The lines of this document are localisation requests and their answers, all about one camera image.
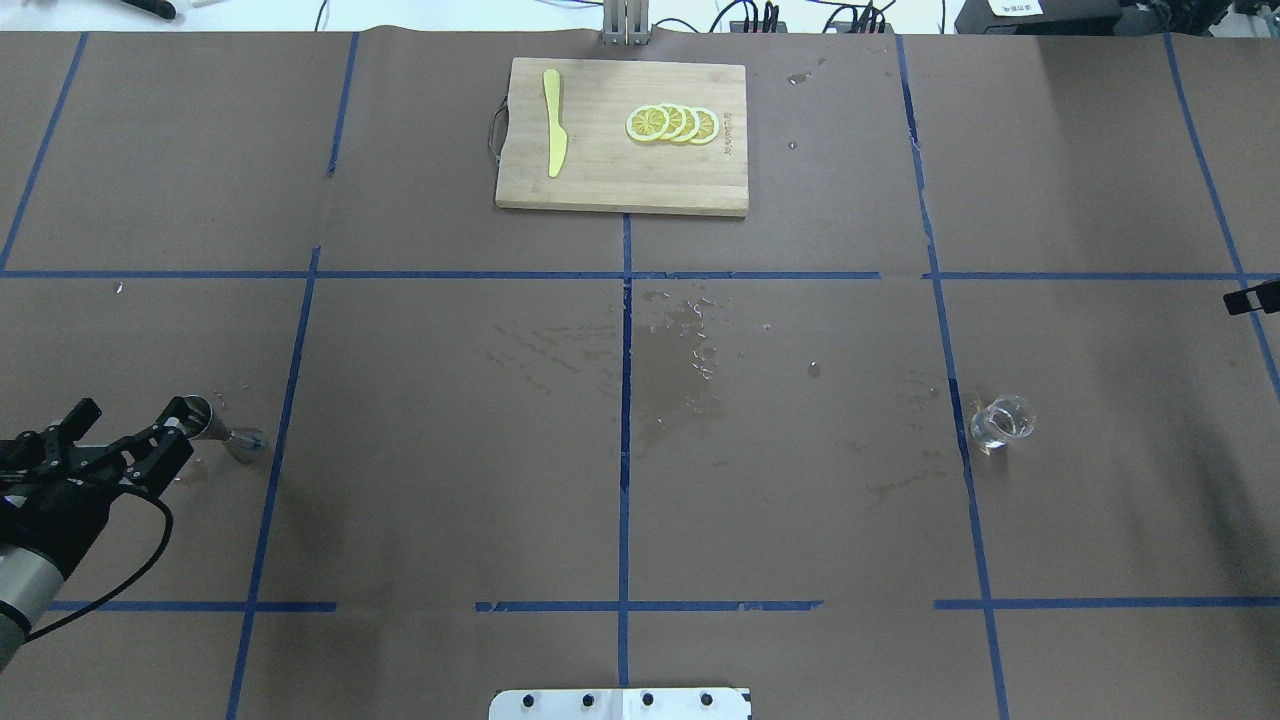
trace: wooden cutting board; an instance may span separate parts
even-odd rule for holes
[[[548,68],[561,73],[561,126],[568,133],[564,165],[554,178],[547,172]],[[631,111],[660,102],[716,111],[719,137],[701,146],[631,140]],[[742,65],[516,58],[507,105],[495,196],[500,208],[746,215]]]

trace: sticker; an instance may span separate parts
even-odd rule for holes
[[[1039,0],[987,0],[991,12],[998,18],[1025,18],[1043,15]]]

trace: sliced lemon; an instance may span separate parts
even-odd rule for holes
[[[662,105],[641,105],[627,117],[627,136],[637,142],[653,142],[667,132],[671,115]]]
[[[662,108],[667,110],[667,132],[662,133],[663,140],[671,140],[677,135],[685,132],[685,126],[689,123],[689,118],[685,117],[685,106],[676,105],[675,102],[663,102]]]
[[[707,108],[690,108],[698,115],[698,132],[689,138],[690,145],[707,145],[719,135],[719,115]]]
[[[667,140],[671,140],[672,142],[689,142],[695,135],[698,135],[698,113],[695,113],[692,108],[686,108],[685,105],[680,106],[680,111],[685,115],[685,132]]]

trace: glass cup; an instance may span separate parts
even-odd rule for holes
[[[1034,429],[1036,410],[1030,402],[1016,395],[997,397],[995,402],[979,410],[969,423],[969,434],[983,452],[1005,447],[1009,441],[1027,437]]]

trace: yellow knife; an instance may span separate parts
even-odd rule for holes
[[[547,92],[547,126],[552,141],[547,174],[556,177],[564,167],[564,152],[568,150],[568,133],[559,124],[559,70],[548,68],[543,73],[543,91]]]

